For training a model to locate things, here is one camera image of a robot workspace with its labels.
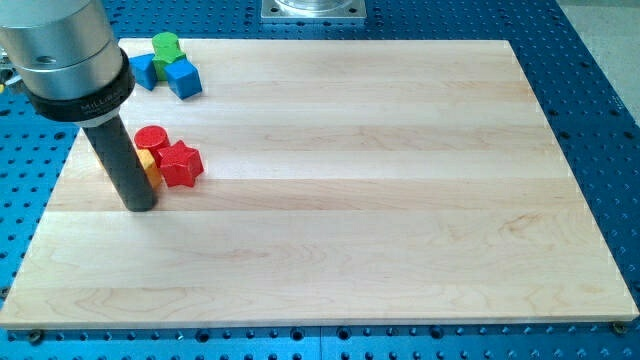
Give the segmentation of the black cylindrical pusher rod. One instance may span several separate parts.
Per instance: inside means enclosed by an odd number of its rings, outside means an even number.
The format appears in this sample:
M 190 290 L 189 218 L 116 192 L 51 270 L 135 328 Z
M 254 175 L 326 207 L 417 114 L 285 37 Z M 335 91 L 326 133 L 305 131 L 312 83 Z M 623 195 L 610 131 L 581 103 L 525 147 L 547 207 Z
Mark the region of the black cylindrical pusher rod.
M 119 116 L 83 129 L 121 202 L 132 212 L 151 210 L 156 195 Z

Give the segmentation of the black tool mounting collar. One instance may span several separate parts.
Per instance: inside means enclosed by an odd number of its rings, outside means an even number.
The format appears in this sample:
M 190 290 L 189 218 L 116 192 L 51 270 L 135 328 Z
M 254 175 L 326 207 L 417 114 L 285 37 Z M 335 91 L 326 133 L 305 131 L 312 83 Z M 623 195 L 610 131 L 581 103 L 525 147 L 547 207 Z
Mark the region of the black tool mounting collar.
M 93 93 L 70 100 L 53 100 L 27 89 L 26 96 L 36 113 L 49 120 L 77 123 L 105 116 L 120 107 L 136 84 L 126 52 L 120 48 L 120 53 L 122 65 L 116 77 Z

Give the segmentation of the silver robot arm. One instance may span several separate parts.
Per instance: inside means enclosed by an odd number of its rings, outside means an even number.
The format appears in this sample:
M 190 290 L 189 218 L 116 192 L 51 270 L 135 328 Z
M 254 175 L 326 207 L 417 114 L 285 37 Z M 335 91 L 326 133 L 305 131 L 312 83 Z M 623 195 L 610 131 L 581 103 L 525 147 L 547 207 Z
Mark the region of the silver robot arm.
M 121 120 L 135 79 L 100 0 L 1 4 L 1 47 L 35 111 L 80 127 L 126 209 L 156 196 Z

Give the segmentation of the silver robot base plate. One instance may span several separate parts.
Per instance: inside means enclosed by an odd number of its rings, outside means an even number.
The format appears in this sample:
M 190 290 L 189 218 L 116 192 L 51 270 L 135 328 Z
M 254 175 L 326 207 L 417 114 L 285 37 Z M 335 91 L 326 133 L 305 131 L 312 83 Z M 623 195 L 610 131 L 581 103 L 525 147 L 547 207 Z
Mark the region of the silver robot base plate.
M 262 23 L 361 23 L 365 0 L 262 0 Z

